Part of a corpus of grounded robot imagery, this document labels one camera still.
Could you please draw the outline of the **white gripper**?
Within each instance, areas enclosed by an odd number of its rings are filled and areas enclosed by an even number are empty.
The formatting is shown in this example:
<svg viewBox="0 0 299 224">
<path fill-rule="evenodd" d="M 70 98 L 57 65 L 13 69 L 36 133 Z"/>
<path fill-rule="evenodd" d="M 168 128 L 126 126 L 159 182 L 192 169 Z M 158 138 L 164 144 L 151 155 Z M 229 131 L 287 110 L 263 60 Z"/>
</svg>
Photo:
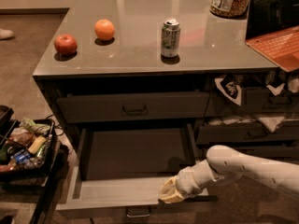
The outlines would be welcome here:
<svg viewBox="0 0 299 224">
<path fill-rule="evenodd" d="M 180 203 L 203 192 L 206 168 L 194 165 L 180 170 L 177 177 L 170 177 L 160 187 L 159 199 L 164 203 Z"/>
</svg>

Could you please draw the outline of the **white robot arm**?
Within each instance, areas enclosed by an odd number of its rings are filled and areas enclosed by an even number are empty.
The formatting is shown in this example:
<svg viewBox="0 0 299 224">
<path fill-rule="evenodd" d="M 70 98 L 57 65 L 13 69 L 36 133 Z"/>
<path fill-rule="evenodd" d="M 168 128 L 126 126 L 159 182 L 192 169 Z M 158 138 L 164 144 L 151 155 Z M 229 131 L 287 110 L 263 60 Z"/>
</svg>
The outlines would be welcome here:
<svg viewBox="0 0 299 224">
<path fill-rule="evenodd" d="M 181 169 L 159 190 L 164 203 L 180 203 L 201 194 L 210 185 L 222 185 L 245 175 L 259 183 L 299 197 L 299 165 L 250 156 L 227 146 L 211 147 L 203 161 Z"/>
</svg>

